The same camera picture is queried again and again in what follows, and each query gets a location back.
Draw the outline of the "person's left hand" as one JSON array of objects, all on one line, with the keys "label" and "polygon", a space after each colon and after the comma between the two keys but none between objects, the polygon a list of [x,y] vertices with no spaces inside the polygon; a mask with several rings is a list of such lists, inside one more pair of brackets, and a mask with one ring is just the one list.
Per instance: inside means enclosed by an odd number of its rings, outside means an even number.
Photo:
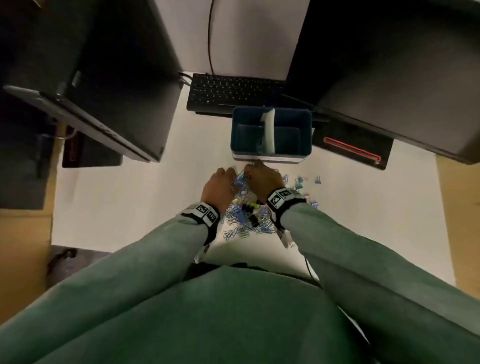
[{"label": "person's left hand", "polygon": [[225,185],[218,183],[215,180],[215,173],[213,173],[202,190],[200,201],[215,206],[220,215],[223,216],[238,191],[238,184]]}]

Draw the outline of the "person's right hand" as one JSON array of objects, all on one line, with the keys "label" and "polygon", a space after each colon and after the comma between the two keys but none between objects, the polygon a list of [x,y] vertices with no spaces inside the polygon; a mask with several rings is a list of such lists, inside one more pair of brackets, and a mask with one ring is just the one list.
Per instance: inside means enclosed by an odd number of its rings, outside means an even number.
[{"label": "person's right hand", "polygon": [[264,180],[249,180],[246,177],[246,184],[251,191],[256,195],[257,199],[262,203],[266,203],[267,196],[275,189],[285,187],[284,180],[281,174],[270,168],[271,172]]}]

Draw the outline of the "person's left forearm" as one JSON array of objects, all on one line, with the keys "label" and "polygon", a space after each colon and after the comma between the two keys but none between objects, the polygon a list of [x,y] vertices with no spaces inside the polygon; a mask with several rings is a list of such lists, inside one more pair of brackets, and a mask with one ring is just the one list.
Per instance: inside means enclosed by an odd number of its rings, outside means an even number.
[{"label": "person's left forearm", "polygon": [[32,364],[176,284],[207,237],[179,215],[58,283],[0,326],[0,364]]}]

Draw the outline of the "person's right forearm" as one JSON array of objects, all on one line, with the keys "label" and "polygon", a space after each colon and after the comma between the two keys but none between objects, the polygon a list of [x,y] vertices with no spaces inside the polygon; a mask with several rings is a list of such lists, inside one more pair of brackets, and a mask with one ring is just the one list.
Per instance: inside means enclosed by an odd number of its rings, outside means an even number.
[{"label": "person's right forearm", "polygon": [[381,364],[480,364],[480,300],[307,203],[280,223]]}]

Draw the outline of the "blue desk organizer box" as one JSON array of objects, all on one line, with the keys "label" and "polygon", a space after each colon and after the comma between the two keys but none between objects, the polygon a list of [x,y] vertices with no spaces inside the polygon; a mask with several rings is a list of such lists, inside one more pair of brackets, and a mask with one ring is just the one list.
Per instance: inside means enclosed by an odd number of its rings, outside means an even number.
[{"label": "blue desk organizer box", "polygon": [[312,113],[307,109],[237,106],[230,149],[235,161],[299,164],[312,152]]}]

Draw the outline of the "black white right wrist tracker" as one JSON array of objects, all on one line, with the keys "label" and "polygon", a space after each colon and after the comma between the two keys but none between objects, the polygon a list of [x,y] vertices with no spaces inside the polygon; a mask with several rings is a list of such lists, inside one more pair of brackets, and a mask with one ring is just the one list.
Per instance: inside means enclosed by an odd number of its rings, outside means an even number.
[{"label": "black white right wrist tracker", "polygon": [[292,206],[306,203],[306,198],[298,191],[286,187],[274,189],[266,198],[265,205],[268,208],[271,221],[277,230],[285,230],[281,223],[281,217]]}]

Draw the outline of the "black white wrist tracker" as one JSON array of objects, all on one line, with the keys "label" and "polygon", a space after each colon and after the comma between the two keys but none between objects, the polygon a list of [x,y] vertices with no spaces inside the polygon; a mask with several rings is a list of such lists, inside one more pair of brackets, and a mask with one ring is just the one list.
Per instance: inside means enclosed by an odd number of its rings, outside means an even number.
[{"label": "black white wrist tracker", "polygon": [[195,203],[184,209],[182,216],[196,221],[199,225],[205,225],[208,230],[204,246],[210,245],[217,236],[221,215],[219,210],[205,202]]},{"label": "black white wrist tracker", "polygon": [[285,230],[281,223],[281,217],[292,206],[306,203],[306,198],[298,191],[286,187],[274,189],[266,198],[265,205],[268,208],[271,221],[277,230]]}]

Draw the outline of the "black white left wrist tracker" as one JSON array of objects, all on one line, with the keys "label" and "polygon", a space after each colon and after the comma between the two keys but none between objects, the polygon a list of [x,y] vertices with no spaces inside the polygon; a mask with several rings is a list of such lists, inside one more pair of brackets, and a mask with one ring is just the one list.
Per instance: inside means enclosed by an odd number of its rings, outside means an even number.
[{"label": "black white left wrist tracker", "polygon": [[219,210],[205,202],[195,203],[184,209],[182,216],[196,221],[199,225],[205,225],[208,230],[204,246],[210,245],[217,236],[221,215]]}]

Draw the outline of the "pile of blue paper clips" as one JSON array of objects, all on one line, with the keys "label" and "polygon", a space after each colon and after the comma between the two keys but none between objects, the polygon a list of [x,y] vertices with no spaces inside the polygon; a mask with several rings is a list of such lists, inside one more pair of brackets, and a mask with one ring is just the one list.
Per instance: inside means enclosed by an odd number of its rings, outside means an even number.
[{"label": "pile of blue paper clips", "polygon": [[[285,230],[283,231],[278,230],[274,226],[272,220],[270,219],[269,211],[266,204],[261,203],[257,199],[257,196],[251,191],[251,189],[246,183],[246,178],[243,172],[241,172],[237,176],[237,184],[239,185],[239,191],[237,192],[235,198],[231,202],[230,206],[225,212],[225,215],[221,218],[221,221],[220,221],[221,223],[229,227],[224,233],[224,239],[230,240],[236,236],[249,237],[251,234],[274,234],[274,233],[279,235],[280,238],[282,238],[282,236],[285,234],[288,228],[285,227],[283,223],[282,225],[285,228]],[[288,187],[286,184],[285,184],[285,187],[296,190],[295,188]],[[309,199],[306,196],[304,197],[306,198],[307,202],[298,203],[296,205],[302,205],[302,206],[306,205],[306,206],[312,207],[311,203],[309,202]],[[249,202],[261,204],[261,207],[259,209],[249,209],[249,207],[246,206],[246,204]],[[257,228],[247,227],[244,223],[244,216],[242,211],[255,212],[260,218],[260,221],[261,221],[260,226]]]}]

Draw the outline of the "black keyboard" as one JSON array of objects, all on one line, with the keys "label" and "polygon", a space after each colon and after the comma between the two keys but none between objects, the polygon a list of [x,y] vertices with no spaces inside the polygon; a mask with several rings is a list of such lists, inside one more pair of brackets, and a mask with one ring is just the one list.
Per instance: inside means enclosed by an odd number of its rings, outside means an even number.
[{"label": "black keyboard", "polygon": [[194,73],[186,109],[205,115],[231,117],[238,106],[279,107],[285,81],[256,77]]}]

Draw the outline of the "black base with red line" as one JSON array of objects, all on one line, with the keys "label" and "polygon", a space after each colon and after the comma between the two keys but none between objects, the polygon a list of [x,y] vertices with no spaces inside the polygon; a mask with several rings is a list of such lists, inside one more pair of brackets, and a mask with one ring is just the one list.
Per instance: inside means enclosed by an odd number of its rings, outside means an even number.
[{"label": "black base with red line", "polygon": [[312,122],[312,145],[378,170],[385,170],[394,140],[336,120]]}]

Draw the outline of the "black base with red mark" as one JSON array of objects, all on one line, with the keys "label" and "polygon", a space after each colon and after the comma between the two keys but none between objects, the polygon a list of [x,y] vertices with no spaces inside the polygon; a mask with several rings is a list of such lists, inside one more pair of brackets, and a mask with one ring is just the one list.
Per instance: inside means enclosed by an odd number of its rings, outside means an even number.
[{"label": "black base with red mark", "polygon": [[123,155],[118,152],[70,126],[67,126],[66,133],[67,136],[74,135],[64,141],[63,168],[118,167],[122,165]]}]

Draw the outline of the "large black monitor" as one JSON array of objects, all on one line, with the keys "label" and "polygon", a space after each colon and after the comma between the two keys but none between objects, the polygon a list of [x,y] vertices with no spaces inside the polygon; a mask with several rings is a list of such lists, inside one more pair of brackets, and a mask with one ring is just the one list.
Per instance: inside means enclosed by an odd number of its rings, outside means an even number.
[{"label": "large black monitor", "polygon": [[480,0],[309,0],[283,96],[480,163]]}]

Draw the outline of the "black chair part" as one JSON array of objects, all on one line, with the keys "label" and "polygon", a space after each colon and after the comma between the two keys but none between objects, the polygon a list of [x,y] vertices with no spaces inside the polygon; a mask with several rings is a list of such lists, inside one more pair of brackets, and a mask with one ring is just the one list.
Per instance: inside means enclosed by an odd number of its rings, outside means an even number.
[{"label": "black chair part", "polygon": [[110,254],[110,252],[51,245],[46,266],[46,289],[49,290]]}]

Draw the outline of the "dark cabinet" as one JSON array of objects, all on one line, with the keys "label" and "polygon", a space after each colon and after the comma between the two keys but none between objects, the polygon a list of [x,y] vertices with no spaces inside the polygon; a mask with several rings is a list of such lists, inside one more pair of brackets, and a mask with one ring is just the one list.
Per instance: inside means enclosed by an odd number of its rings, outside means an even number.
[{"label": "dark cabinet", "polygon": [[0,209],[42,210],[56,124],[0,91]]}]

